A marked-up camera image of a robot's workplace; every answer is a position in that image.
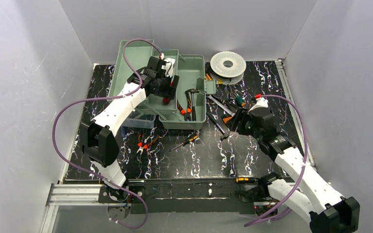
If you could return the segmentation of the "green stubby screwdriver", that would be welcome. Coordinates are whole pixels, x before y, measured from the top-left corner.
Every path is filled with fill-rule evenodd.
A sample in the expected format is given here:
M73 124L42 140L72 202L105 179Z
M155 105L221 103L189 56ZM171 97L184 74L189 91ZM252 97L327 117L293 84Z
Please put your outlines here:
M244 98L241 97L241 96L237 96L235 98L235 100L236 100L237 106L239 106L239 107L244 107L246 105L246 102L245 102Z

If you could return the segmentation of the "steel claw hammer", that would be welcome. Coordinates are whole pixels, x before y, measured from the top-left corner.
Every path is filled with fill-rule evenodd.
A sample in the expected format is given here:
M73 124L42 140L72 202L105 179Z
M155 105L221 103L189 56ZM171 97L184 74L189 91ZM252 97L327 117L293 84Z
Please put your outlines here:
M188 109L191 111L192 121L196 121L196 110L195 110L195 101L194 101L194 94L200 93L199 89L188 89L185 91L186 98L188 101Z

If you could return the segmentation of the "green plastic tool box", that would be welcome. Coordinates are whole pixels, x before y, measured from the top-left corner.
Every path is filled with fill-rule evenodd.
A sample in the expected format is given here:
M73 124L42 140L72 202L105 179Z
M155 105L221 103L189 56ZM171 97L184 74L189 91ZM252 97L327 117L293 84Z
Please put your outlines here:
M206 97L215 94L214 81L204 78L204 57L157 51L153 40L123 40L115 64L109 96L121 94L127 82L133 87L142 80L146 99L135 110L155 115L164 128L199 130L206 121Z

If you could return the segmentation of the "black handled tool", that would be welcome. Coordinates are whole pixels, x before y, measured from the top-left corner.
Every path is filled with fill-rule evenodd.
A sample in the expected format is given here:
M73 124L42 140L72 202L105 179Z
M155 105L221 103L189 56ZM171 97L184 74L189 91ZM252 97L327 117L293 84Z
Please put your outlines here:
M217 122L217 120L209 113L206 113L207 117L210 119L210 121L219 129L219 131L225 135L226 132L225 130L221 127L221 125Z

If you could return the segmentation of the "orange yellow cutter pliers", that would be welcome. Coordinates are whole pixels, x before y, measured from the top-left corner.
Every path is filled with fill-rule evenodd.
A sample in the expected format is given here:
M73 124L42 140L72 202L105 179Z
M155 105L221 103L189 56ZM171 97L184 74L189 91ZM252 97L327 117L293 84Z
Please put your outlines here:
M205 75L205 79L206 79L206 80L213 80L212 77L211 77L208 73L206 73L206 75Z

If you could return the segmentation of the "black precision screwdriver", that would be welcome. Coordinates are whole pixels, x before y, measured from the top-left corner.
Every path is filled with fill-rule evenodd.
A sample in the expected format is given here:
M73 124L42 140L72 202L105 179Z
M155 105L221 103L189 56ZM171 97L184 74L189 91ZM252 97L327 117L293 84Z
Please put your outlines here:
M194 142L199 136L197 134L187 138L186 140L184 140L181 144L177 145L176 147L170 149L170 151L173 151L173 150L176 150L177 148L179 147L183 147L185 146L186 144L189 144L191 142Z

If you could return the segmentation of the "orange handled wire stripper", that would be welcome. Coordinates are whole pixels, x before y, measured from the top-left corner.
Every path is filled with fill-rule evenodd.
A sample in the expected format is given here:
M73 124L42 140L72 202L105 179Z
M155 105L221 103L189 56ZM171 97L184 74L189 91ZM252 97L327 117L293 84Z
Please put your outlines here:
M159 139L159 136L155 136L154 138L152 138L150 141L148 139L143 139L143 135L142 134L139 134L138 135L138 150L136 151L136 155L137 156L141 156L143 154L144 151L148 151L152 145L154 145L156 143L156 141Z

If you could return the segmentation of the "red utility knife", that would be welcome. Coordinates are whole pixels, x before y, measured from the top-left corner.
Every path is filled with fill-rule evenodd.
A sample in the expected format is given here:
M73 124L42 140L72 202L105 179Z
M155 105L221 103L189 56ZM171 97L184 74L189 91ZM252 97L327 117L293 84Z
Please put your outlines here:
M165 105L168 105L171 102L171 100L175 98L177 85L178 81L171 82L167 95L163 97L163 103Z

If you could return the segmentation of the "orange black long-nose pliers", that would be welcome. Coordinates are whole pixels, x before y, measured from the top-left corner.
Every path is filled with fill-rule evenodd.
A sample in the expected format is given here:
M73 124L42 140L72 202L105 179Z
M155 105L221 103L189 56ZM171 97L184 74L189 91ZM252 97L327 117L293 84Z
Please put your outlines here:
M190 107L187 107L187 109L185 110L179 103L179 101L177 101L177 108L178 110L180 111L180 114L184 117L184 120L185 121L191 121L192 120L192 117L191 117L191 112L192 112L192 109Z

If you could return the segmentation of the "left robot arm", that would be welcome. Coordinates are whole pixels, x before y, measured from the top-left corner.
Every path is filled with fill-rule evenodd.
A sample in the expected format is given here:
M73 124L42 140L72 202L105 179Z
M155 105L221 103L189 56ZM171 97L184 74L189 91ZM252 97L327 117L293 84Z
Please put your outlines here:
M134 70L110 104L90 122L80 125L81 149L98 169L104 182L120 189L126 177L117 161L117 133L126 118L149 95L172 100L176 96L179 76L174 73L176 59L163 55L150 57L145 67Z

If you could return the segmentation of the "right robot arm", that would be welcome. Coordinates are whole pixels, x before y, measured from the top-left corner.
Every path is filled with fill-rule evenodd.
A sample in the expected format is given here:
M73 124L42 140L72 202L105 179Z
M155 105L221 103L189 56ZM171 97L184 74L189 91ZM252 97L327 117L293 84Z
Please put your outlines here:
M291 186L277 175L258 182L266 195L279 200L301 216L313 233L354 233L358 230L360 204L346 198L326 182L306 161L265 107L238 108L222 118L233 132L252 136L263 153L270 157L295 181Z

